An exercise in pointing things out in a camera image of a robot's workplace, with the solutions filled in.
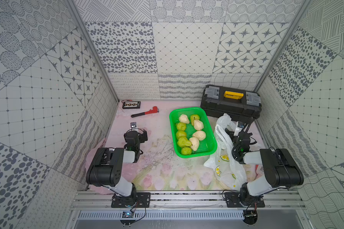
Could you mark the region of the lemon print plastic bag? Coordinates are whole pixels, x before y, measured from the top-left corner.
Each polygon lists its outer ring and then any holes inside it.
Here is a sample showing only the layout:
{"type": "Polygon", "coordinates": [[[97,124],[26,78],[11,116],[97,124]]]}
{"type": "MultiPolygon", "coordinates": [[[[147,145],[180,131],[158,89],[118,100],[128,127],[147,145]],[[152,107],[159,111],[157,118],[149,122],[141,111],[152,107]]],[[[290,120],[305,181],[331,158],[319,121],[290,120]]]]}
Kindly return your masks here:
{"type": "Polygon", "coordinates": [[[204,163],[205,167],[214,171],[217,180],[224,183],[230,190],[240,190],[241,186],[247,182],[244,166],[232,156],[234,144],[226,132],[226,129],[234,130],[235,127],[236,124],[228,114],[223,114],[218,118],[214,130],[217,150],[204,163]]]}

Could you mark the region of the green pear bottom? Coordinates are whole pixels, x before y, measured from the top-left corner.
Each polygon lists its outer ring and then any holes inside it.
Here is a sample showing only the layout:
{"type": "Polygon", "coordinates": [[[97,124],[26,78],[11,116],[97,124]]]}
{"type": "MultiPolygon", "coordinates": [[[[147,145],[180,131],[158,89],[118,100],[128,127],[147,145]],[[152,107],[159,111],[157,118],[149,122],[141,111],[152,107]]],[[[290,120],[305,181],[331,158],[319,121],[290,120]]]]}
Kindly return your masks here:
{"type": "Polygon", "coordinates": [[[184,156],[191,155],[192,149],[190,147],[184,147],[181,149],[181,154],[184,156]]]}

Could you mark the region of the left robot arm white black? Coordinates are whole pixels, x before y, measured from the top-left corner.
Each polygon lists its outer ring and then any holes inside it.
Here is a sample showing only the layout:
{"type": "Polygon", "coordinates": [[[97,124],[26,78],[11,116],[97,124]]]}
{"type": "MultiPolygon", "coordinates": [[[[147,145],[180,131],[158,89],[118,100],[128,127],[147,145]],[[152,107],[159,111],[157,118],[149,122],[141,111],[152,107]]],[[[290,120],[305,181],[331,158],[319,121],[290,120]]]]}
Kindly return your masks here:
{"type": "Polygon", "coordinates": [[[124,134],[126,145],[123,148],[99,148],[96,151],[86,174],[89,185],[107,188],[122,200],[136,200],[135,185],[122,177],[122,167],[137,163],[143,154],[140,145],[148,140],[148,135],[144,129],[139,131],[135,128],[124,134]]]}

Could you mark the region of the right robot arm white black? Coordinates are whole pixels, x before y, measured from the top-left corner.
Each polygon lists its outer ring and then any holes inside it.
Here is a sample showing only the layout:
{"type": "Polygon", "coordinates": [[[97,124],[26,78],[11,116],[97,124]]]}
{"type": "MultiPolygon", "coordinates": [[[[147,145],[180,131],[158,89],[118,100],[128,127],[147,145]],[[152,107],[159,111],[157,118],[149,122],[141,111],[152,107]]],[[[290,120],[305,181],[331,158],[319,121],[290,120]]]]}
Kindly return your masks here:
{"type": "Polygon", "coordinates": [[[303,184],[304,175],[287,149],[271,147],[250,151],[250,146],[255,143],[251,142],[251,134],[244,131],[233,137],[233,158],[240,164],[261,165],[263,168],[263,175],[242,185],[242,200],[303,184]]]}

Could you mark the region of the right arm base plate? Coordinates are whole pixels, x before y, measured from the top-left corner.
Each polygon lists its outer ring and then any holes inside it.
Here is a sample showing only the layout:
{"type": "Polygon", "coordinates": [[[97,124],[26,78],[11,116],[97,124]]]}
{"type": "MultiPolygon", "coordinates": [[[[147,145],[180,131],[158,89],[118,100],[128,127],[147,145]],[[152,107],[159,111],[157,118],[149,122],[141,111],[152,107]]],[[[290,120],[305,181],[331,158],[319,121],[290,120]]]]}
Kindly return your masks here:
{"type": "Polygon", "coordinates": [[[223,200],[228,208],[264,208],[265,203],[262,197],[253,197],[238,192],[228,191],[222,193],[223,200]]]}

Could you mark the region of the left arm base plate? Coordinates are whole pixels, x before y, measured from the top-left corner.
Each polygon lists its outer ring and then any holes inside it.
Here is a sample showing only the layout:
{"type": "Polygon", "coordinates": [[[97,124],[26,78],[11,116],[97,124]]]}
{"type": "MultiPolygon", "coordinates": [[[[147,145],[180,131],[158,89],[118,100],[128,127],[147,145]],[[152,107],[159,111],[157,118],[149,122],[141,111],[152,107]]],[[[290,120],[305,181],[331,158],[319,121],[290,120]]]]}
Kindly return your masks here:
{"type": "Polygon", "coordinates": [[[136,192],[128,197],[118,196],[116,194],[112,197],[111,207],[119,208],[148,208],[150,206],[151,193],[150,192],[136,192]]]}

